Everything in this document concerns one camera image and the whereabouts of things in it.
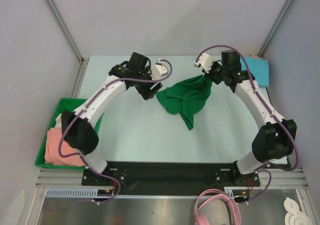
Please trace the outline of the green t shirt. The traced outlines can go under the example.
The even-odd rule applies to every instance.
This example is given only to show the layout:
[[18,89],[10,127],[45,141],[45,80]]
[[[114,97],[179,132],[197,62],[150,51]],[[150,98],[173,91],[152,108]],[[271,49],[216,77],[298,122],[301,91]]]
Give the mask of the green t shirt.
[[158,102],[171,115],[180,115],[188,130],[194,128],[194,115],[211,95],[212,81],[203,75],[182,80],[156,93]]

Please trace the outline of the white t shirt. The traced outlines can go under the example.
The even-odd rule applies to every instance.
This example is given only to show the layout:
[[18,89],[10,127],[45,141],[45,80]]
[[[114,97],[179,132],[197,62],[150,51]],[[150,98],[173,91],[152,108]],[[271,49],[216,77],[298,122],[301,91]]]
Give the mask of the white t shirt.
[[55,128],[62,128],[62,114],[60,113],[55,119]]

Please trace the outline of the aluminium frame post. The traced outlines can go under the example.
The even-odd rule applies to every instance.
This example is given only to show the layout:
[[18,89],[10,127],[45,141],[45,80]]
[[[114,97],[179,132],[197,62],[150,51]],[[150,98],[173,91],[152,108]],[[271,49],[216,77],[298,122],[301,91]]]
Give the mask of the aluminium frame post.
[[263,57],[265,52],[267,51],[268,47],[270,46],[273,38],[276,36],[276,33],[278,31],[278,29],[280,28],[280,26],[282,25],[282,23],[284,22],[288,12],[290,11],[292,5],[294,4],[295,0],[285,0],[276,19],[274,20],[267,36],[265,37],[258,53],[257,56],[258,57]]
[[65,20],[63,19],[56,3],[54,0],[44,0],[49,11],[51,12],[55,22],[57,23],[60,31],[62,32],[62,35],[64,36],[67,44],[69,45],[72,53],[74,54],[74,56],[76,57],[77,61],[82,64],[84,61],[83,56],[80,53],[80,50],[77,46],[77,44],[75,43],[75,40],[67,26],[67,24],[65,23]]

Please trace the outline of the pink headphones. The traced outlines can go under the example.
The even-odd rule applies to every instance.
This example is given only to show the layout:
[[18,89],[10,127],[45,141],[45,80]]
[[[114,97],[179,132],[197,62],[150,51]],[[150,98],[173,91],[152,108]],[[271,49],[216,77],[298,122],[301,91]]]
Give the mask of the pink headphones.
[[218,189],[203,191],[194,204],[195,225],[240,225],[238,204],[227,193]]

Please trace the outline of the white round lids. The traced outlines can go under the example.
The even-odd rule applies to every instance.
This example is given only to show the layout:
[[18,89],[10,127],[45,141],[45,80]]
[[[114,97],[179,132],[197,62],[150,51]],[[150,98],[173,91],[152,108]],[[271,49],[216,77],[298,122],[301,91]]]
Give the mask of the white round lids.
[[307,215],[300,211],[298,203],[286,197],[283,202],[283,207],[286,211],[284,218],[285,225],[311,225],[312,222]]

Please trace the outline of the left aluminium frame post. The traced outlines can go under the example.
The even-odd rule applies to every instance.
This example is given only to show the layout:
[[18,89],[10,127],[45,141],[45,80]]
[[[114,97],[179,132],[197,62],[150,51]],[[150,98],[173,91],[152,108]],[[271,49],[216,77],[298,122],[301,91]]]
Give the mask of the left aluminium frame post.
[[75,43],[75,40],[67,26],[67,24],[65,23],[65,20],[63,19],[56,3],[54,0],[44,0],[49,11],[51,12],[55,22],[57,23],[60,31],[62,32],[62,35],[64,36],[67,44],[69,45],[72,53],[74,54],[74,56],[76,57],[77,61],[82,64],[84,61],[83,56],[80,53],[80,50],[77,46],[77,44]]

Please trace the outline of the aluminium frame rail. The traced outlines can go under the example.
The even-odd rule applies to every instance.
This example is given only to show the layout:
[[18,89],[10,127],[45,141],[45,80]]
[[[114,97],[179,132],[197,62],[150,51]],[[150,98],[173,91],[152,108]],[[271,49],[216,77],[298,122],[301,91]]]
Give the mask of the aluminium frame rail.
[[[204,171],[191,174],[190,172],[157,170],[142,172],[126,171],[124,175],[120,174],[119,170],[113,171],[115,174],[112,177],[116,178],[123,185],[129,184],[129,181],[143,181],[155,183],[196,183],[204,180],[213,186],[222,187],[244,187],[246,185],[245,178],[238,178],[232,181],[228,178],[228,171],[222,171],[218,174],[205,175]],[[283,171],[280,169],[267,169],[266,171],[258,171],[248,174],[247,178],[255,187],[266,186],[270,182],[272,189],[307,189],[308,184],[305,175],[301,169],[295,171]],[[70,169],[53,169],[42,168],[40,170],[36,187],[46,188],[73,188],[73,187],[102,187],[106,186],[109,180],[105,177],[96,175],[89,170],[70,170]]]

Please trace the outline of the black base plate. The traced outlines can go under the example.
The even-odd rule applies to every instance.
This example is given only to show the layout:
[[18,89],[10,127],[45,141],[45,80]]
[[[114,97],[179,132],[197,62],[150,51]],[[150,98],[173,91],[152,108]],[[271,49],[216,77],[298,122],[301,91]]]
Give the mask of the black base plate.
[[240,174],[235,163],[111,161],[103,173],[129,196],[197,196],[208,189],[260,186],[257,174]]

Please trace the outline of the green plastic bin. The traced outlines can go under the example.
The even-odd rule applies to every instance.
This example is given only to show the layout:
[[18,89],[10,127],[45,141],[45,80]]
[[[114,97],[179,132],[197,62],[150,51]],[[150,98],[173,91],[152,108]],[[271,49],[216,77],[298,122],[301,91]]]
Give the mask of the green plastic bin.
[[[37,167],[89,166],[98,173],[107,167],[98,149],[98,131],[107,103],[100,98],[90,105],[88,103],[88,100],[78,98],[62,98],[59,101],[46,139],[35,160]],[[59,114],[62,114],[62,128],[55,128]]]

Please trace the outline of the right aluminium frame post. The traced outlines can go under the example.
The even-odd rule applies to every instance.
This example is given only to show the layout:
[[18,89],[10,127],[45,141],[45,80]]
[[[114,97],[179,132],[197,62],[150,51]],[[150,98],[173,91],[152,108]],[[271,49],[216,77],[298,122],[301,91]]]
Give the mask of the right aluminium frame post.
[[282,23],[284,22],[288,12],[290,11],[292,5],[294,4],[295,0],[285,0],[276,19],[274,20],[267,36],[265,37],[258,53],[257,56],[258,57],[263,57],[265,52],[267,51],[268,47],[270,46],[273,38],[276,36],[276,33],[278,31],[278,29],[280,28],[280,26],[282,25]]

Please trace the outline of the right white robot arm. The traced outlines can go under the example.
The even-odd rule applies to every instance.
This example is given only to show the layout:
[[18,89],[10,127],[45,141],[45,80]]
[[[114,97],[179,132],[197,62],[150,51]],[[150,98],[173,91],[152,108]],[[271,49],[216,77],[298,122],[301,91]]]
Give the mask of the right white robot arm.
[[200,55],[197,66],[205,77],[215,84],[223,82],[245,104],[254,118],[258,132],[251,144],[251,152],[236,162],[236,170],[230,173],[231,181],[242,186],[249,174],[263,168],[268,162],[291,155],[295,149],[297,125],[285,119],[261,93],[254,75],[243,70],[244,59],[237,51],[225,50],[221,61],[207,53]]

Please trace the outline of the folded blue t shirt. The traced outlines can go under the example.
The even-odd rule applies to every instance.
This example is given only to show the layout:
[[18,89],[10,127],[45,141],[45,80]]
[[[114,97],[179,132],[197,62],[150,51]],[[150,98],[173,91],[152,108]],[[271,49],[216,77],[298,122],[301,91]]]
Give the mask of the folded blue t shirt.
[[268,61],[266,59],[255,56],[245,56],[244,58],[247,62],[250,72],[255,77],[258,85],[260,87],[267,88],[270,82],[270,70]]

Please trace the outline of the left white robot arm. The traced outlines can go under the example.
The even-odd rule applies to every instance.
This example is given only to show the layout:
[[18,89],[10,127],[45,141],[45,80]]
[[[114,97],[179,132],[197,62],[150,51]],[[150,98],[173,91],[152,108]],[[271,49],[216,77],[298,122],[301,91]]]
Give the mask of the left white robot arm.
[[111,68],[100,88],[82,105],[73,111],[61,114],[62,138],[58,145],[61,157],[62,143],[66,142],[75,149],[74,155],[81,156],[85,166],[94,170],[93,179],[100,185],[110,181],[111,173],[106,169],[108,163],[98,149],[99,137],[95,127],[111,102],[134,87],[144,100],[154,97],[162,87],[162,81],[171,70],[158,60],[151,64],[148,57],[134,52],[129,60]]

